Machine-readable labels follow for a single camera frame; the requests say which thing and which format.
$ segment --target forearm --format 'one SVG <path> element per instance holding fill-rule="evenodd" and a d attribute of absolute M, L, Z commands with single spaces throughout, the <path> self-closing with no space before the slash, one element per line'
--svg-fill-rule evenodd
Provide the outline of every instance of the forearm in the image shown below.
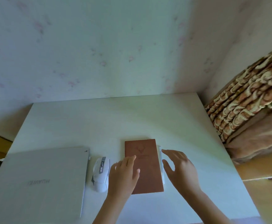
<path fill-rule="evenodd" d="M 204 224 L 232 224 L 204 192 L 195 193 L 185 199 Z"/>
<path fill-rule="evenodd" d="M 115 224 L 126 201 L 107 196 L 93 224 Z"/>

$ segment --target patterned curtain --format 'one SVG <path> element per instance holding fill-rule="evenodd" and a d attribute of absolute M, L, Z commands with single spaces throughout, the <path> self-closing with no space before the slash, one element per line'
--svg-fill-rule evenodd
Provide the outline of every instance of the patterned curtain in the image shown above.
<path fill-rule="evenodd" d="M 272 52 L 242 71 L 205 109 L 225 143 L 265 107 L 272 108 Z"/>

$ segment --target brown notebook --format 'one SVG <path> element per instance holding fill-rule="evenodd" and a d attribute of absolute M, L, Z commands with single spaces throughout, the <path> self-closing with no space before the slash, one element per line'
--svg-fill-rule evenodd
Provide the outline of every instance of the brown notebook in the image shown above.
<path fill-rule="evenodd" d="M 156 140 L 125 141 L 125 156 L 136 155 L 134 173 L 140 177 L 132 194 L 164 192 Z"/>

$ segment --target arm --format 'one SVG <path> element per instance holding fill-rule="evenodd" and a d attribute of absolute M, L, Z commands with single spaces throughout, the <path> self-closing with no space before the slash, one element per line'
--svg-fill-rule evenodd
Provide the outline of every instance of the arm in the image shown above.
<path fill-rule="evenodd" d="M 107 198 L 93 224 L 115 224 L 139 178 L 140 169 L 133 177 L 136 156 L 126 157 L 111 166 Z"/>
<path fill-rule="evenodd" d="M 202 192 L 197 170 L 183 152 L 162 150 L 174 163 L 173 171 L 166 160 L 164 170 L 174 187 L 198 214 L 204 224 L 232 224 L 210 198 Z"/>

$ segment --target left hand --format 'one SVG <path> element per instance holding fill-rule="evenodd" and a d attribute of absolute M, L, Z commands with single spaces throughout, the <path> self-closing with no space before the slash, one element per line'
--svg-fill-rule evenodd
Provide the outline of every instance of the left hand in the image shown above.
<path fill-rule="evenodd" d="M 133 177 L 133 166 L 136 156 L 126 157 L 111 166 L 107 198 L 126 202 L 132 194 L 139 178 L 140 169 Z"/>

